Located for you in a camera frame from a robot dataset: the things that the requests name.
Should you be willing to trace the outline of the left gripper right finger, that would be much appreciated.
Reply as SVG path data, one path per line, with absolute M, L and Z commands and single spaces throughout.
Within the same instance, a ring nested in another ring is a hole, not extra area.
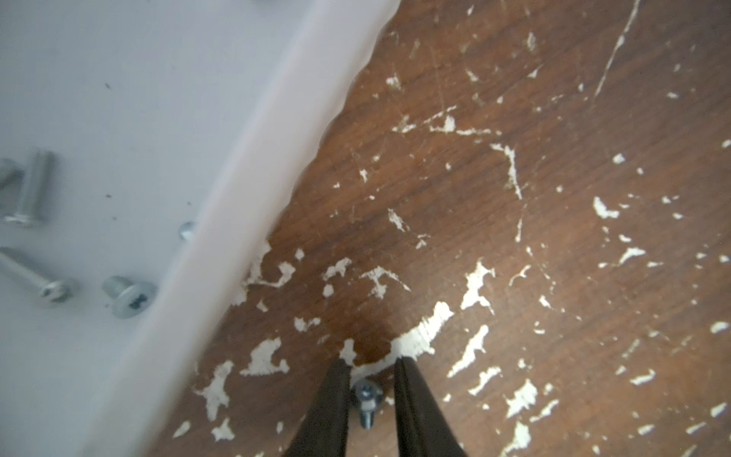
M 400 456 L 465 456 L 414 359 L 394 365 L 395 409 Z

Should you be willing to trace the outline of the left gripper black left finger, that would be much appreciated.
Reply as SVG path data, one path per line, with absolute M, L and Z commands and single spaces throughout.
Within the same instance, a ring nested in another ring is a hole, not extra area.
M 350 366 L 336 359 L 284 456 L 345 456 L 350 416 Z

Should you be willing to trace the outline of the short silver screw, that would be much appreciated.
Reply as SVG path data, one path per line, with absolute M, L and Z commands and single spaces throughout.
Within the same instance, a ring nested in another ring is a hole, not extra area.
M 376 412 L 384 400 L 383 388 L 373 380 L 361 379 L 353 385 L 350 395 L 352 405 L 359 412 L 361 427 L 371 430 Z

